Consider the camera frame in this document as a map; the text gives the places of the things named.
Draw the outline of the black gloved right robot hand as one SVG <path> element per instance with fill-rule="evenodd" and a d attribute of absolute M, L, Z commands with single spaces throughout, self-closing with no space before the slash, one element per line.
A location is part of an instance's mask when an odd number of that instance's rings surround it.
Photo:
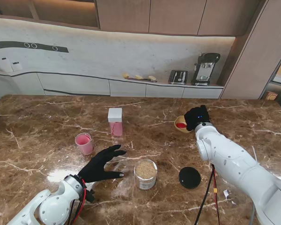
<path fill-rule="evenodd" d="M 199 124 L 210 122 L 209 114 L 205 105 L 189 110 L 185 115 L 186 129 L 194 130 Z"/>

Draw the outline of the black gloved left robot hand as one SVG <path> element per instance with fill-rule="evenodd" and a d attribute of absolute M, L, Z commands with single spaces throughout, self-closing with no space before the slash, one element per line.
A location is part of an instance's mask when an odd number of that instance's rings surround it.
<path fill-rule="evenodd" d="M 85 183 L 123 178 L 124 173 L 122 172 L 104 170 L 107 162 L 111 161 L 114 157 L 126 154 L 125 150 L 119 150 L 120 147 L 121 145 L 119 144 L 113 145 L 97 153 L 79 171 L 78 176 L 82 178 Z"/>

